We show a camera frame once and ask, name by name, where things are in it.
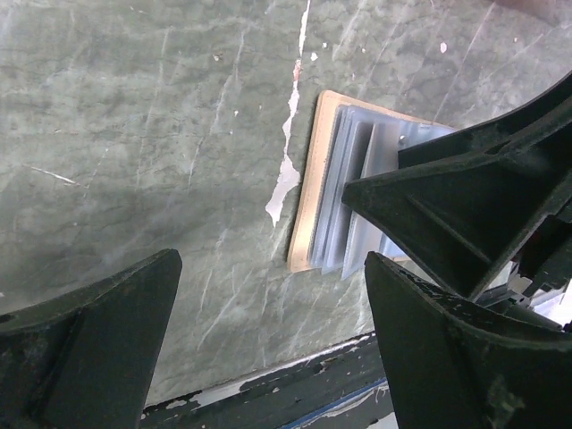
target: black plastic part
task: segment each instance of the black plastic part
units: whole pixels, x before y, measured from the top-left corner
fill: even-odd
[[[2,316],[0,427],[138,427],[180,274],[164,250]]]
[[[518,109],[479,123],[453,135],[400,151],[400,168],[430,163],[450,156],[481,150],[506,141],[529,124],[542,119],[572,94],[572,73]]]
[[[547,216],[563,219],[568,212],[571,85],[568,75],[531,105],[486,127],[411,148],[416,163],[425,164],[350,182],[342,201],[440,286],[477,299]],[[534,114],[534,105],[545,115]],[[475,147],[479,150],[467,152]],[[433,148],[438,150],[429,156]]]
[[[400,429],[568,427],[572,336],[479,307],[375,253],[366,283]]]

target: marble vein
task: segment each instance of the marble vein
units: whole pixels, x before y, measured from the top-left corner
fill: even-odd
[[[64,181],[66,183],[69,183],[70,185],[76,185],[76,186],[81,186],[82,188],[85,188],[82,184],[80,184],[76,181],[73,181],[72,179],[68,179],[67,177],[64,177],[60,174],[56,174],[55,172],[49,172],[48,170],[43,170],[41,168],[32,167],[31,165],[26,165],[26,164],[24,164],[24,167],[28,167],[31,170],[34,170],[36,172],[42,172],[43,174],[47,174],[48,176],[52,176],[59,181]]]
[[[333,47],[332,50],[332,60],[336,61],[338,58],[338,53],[340,49],[342,49],[346,43],[351,43],[351,40],[354,36],[354,27],[356,26],[356,21],[358,19],[359,14],[361,11],[366,7],[368,0],[359,0],[359,4],[357,5],[357,10],[354,12],[352,17],[349,19],[348,25],[345,26],[343,32],[341,33],[340,43]]]
[[[478,38],[479,34],[481,33],[481,30],[483,29],[483,26],[486,23],[486,20],[489,19],[489,16],[491,15],[491,12],[492,12],[492,9],[494,9],[494,3],[491,3],[491,5],[489,6],[489,9],[486,11],[486,14],[483,17],[483,20],[481,21],[479,28],[476,30],[475,35],[471,39],[471,43],[469,43],[469,45],[468,45],[467,51],[465,52],[465,55],[463,56],[463,59],[461,60],[461,64],[457,69],[457,73],[455,74],[455,77],[451,81],[451,83],[449,85],[449,89],[447,90],[447,93],[445,93],[445,97],[443,97],[443,100],[441,101],[441,104],[439,105],[439,108],[437,109],[437,113],[435,114],[435,116],[433,118],[433,122],[437,121],[437,117],[441,113],[442,108],[445,106],[445,103],[447,102],[447,99],[449,98],[450,92],[455,87],[455,83],[457,82],[458,76],[463,71],[463,67],[465,66],[465,61],[467,60],[467,57],[468,57],[469,53],[471,52],[471,48],[473,47],[475,40]]]

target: white paint chip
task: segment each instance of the white paint chip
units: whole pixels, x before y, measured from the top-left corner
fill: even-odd
[[[307,27],[307,16],[310,12],[311,0],[307,0],[306,10],[302,13],[302,18],[300,20],[300,34],[298,38],[298,59],[294,63],[294,70],[292,71],[292,93],[290,94],[290,99],[288,100],[288,107],[290,108],[290,116],[286,122],[282,125],[282,132],[286,141],[284,143],[283,149],[283,159],[280,164],[280,172],[278,173],[278,179],[276,179],[276,186],[274,191],[266,204],[265,210],[272,218],[272,223],[274,228],[280,220],[280,215],[282,213],[282,208],[284,207],[284,199],[288,192],[296,188],[300,182],[300,173],[294,168],[292,160],[288,156],[288,145],[290,144],[290,136],[292,130],[292,120],[298,111],[298,102],[300,100],[300,94],[298,92],[298,80],[300,73],[302,71],[302,53],[304,52],[304,42],[306,42],[306,27]]]
[[[186,400],[174,400],[173,402],[171,402],[169,405],[167,405],[165,407],[165,409],[173,409],[173,408],[177,408],[177,407],[182,407],[183,405],[185,405],[187,403]]]

